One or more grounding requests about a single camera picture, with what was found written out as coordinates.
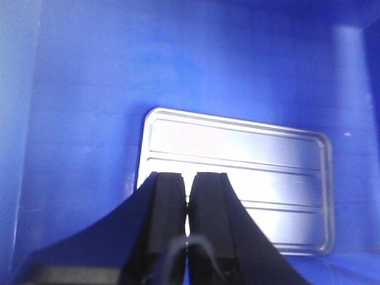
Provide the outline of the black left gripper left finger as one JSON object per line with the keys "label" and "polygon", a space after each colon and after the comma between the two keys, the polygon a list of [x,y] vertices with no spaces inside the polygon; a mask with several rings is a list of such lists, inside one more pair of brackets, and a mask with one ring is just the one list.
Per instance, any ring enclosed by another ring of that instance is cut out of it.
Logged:
{"label": "black left gripper left finger", "polygon": [[86,229],[33,252],[15,284],[150,284],[168,243],[185,236],[179,173],[153,172],[122,204]]}

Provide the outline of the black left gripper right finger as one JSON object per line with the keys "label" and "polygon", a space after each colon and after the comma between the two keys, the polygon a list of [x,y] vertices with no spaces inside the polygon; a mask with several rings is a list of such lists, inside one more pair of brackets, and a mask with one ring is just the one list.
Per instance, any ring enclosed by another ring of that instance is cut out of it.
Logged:
{"label": "black left gripper right finger", "polygon": [[268,240],[235,194],[225,173],[199,172],[189,200],[192,234],[204,237],[216,259],[189,249],[191,284],[305,284]]}

